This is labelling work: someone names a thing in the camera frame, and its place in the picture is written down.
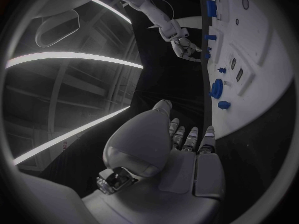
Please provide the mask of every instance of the fluorescent light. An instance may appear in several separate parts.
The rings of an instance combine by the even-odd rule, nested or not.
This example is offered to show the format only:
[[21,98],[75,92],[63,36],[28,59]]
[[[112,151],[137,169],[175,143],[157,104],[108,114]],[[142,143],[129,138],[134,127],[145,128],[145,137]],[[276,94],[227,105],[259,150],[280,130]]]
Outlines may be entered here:
[[27,61],[35,61],[40,59],[50,59],[50,58],[78,58],[78,59],[89,59],[89,60],[98,60],[98,61],[108,61],[118,64],[123,64],[127,66],[134,66],[137,68],[143,68],[141,65],[123,61],[111,57],[106,56],[98,56],[98,55],[92,55],[92,54],[85,54],[85,53],[77,53],[77,52],[60,52],[60,51],[54,51],[54,52],[41,52],[41,53],[33,53],[28,54],[24,56],[19,56],[16,58],[13,58],[9,60],[6,64],[6,68],[17,65],[19,63],[27,62]]
[[118,16],[122,17],[124,20],[126,20],[129,24],[132,24],[131,21],[124,15],[122,15],[119,11],[116,11],[114,8],[108,6],[107,4],[103,3],[102,1],[99,0],[92,0],[94,2],[96,2],[99,5],[104,6],[105,8],[109,9],[110,11],[116,13]]
[[17,164],[23,162],[24,160],[26,160],[26,159],[28,159],[28,158],[31,158],[32,156],[38,154],[39,152],[44,151],[45,149],[47,149],[47,148],[49,148],[49,147],[52,147],[53,145],[55,145],[55,144],[57,144],[57,143],[59,143],[59,142],[61,142],[61,141],[64,141],[65,139],[67,139],[67,138],[69,138],[69,137],[71,137],[71,136],[73,136],[73,135],[76,135],[77,133],[80,133],[80,132],[82,132],[82,131],[84,131],[84,130],[86,130],[86,129],[92,127],[92,126],[95,126],[95,125],[97,125],[97,124],[99,124],[99,123],[101,123],[101,122],[103,122],[103,121],[105,121],[105,120],[107,120],[107,119],[109,119],[109,118],[111,118],[111,117],[117,115],[118,113],[120,113],[120,112],[126,110],[126,109],[129,108],[129,107],[130,107],[130,106],[128,106],[128,107],[126,107],[126,108],[124,108],[124,109],[122,109],[122,110],[120,110],[120,111],[116,111],[116,112],[114,112],[114,113],[111,113],[111,114],[109,114],[109,115],[107,115],[107,116],[105,116],[105,117],[102,117],[102,118],[100,118],[100,119],[97,119],[97,120],[95,120],[95,121],[93,121],[93,122],[91,122],[91,123],[88,123],[88,124],[86,124],[86,125],[84,125],[84,126],[81,126],[81,127],[77,128],[77,129],[74,129],[74,130],[72,130],[72,131],[70,131],[70,132],[68,132],[68,133],[65,133],[64,135],[59,136],[58,138],[55,138],[55,139],[53,139],[53,140],[51,140],[51,141],[49,141],[49,142],[47,142],[47,143],[44,143],[44,144],[42,144],[41,146],[38,146],[38,147],[34,148],[33,150],[31,150],[31,151],[29,151],[29,152],[27,152],[27,153],[25,153],[25,154],[19,156],[18,158],[16,158],[16,159],[13,161],[13,163],[14,163],[14,165],[17,165]]

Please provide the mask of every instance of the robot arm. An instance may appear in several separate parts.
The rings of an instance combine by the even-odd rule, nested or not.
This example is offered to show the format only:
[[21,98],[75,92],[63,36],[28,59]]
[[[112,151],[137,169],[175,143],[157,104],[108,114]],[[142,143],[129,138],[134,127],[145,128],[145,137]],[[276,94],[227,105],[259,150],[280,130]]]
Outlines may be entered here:
[[135,10],[143,12],[150,21],[159,27],[160,35],[166,42],[171,42],[174,52],[179,58],[199,62],[200,59],[190,57],[195,51],[201,49],[191,43],[186,37],[189,33],[181,28],[175,19],[170,19],[163,11],[151,3],[150,0],[123,0]]

